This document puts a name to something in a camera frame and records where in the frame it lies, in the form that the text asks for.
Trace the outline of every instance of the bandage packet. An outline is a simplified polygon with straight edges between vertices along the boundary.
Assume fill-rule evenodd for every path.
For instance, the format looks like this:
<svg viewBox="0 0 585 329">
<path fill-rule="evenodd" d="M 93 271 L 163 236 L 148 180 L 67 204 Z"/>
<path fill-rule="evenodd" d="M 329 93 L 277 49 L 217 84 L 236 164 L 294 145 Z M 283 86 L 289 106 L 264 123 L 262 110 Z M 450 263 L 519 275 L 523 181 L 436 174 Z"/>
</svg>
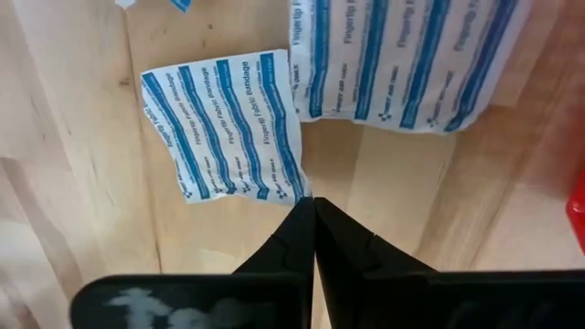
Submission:
<svg viewBox="0 0 585 329">
<path fill-rule="evenodd" d="M 142 74 L 144 112 L 175 160 L 187 203 L 240 195 L 285 205 L 311 190 L 285 50 Z"/>
<path fill-rule="evenodd" d="M 291 0 L 301 121 L 464 129 L 494 92 L 531 0 Z"/>
</svg>

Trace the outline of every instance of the wooden surface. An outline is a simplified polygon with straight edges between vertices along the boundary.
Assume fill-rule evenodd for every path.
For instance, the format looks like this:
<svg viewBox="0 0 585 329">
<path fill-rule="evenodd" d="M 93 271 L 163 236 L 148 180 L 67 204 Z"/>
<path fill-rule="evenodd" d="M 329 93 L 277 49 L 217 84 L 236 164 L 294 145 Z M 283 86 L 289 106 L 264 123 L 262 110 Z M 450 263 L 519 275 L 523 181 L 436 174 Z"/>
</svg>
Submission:
<svg viewBox="0 0 585 329">
<path fill-rule="evenodd" d="M 163 65 L 286 48 L 287 10 L 0 0 L 0 328 L 65 328 L 84 283 L 230 272 L 269 237 L 288 207 L 183 202 L 135 81 Z M 535 0 L 493 106 L 464 133 L 305 124 L 315 194 L 440 270 L 584 268 L 564 215 L 585 165 L 584 21 L 585 2 Z M 322 299 L 315 328 L 328 327 Z"/>
</svg>

